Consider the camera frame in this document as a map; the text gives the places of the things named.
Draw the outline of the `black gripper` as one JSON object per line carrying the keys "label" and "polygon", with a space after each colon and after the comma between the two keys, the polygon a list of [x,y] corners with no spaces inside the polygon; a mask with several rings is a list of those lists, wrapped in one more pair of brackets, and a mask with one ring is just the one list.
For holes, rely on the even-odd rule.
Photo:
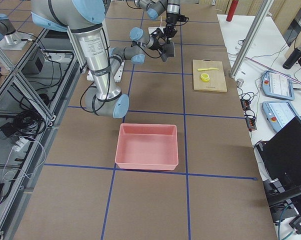
{"label": "black gripper", "polygon": [[166,26],[164,28],[164,36],[166,39],[172,39],[178,32],[176,29],[177,21],[180,18],[180,14],[176,12],[166,12]]}
{"label": "black gripper", "polygon": [[160,54],[162,54],[162,61],[164,63],[168,60],[168,58],[175,57],[175,45],[174,44],[160,43],[160,40],[165,41],[166,38],[165,38],[165,34],[159,27],[157,27],[150,34],[150,40],[152,40],[150,49],[152,51],[158,51]]}

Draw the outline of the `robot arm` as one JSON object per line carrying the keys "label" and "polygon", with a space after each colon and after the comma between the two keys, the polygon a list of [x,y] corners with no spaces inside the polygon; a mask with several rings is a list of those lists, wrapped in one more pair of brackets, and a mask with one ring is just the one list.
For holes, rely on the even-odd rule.
{"label": "robot arm", "polygon": [[185,17],[180,14],[180,0],[134,0],[137,8],[143,9],[147,12],[150,19],[156,20],[161,14],[166,12],[166,25],[163,29],[163,34],[168,42],[177,33],[177,22],[183,22]]}
{"label": "robot arm", "polygon": [[149,33],[134,27],[130,47],[110,48],[107,40],[105,4],[101,0],[33,0],[33,22],[58,32],[70,31],[92,74],[94,84],[85,94],[86,110],[97,116],[123,118],[129,109],[129,97],[116,85],[114,75],[125,60],[143,64],[145,49],[157,51],[163,62],[175,55],[175,45],[166,31]]}

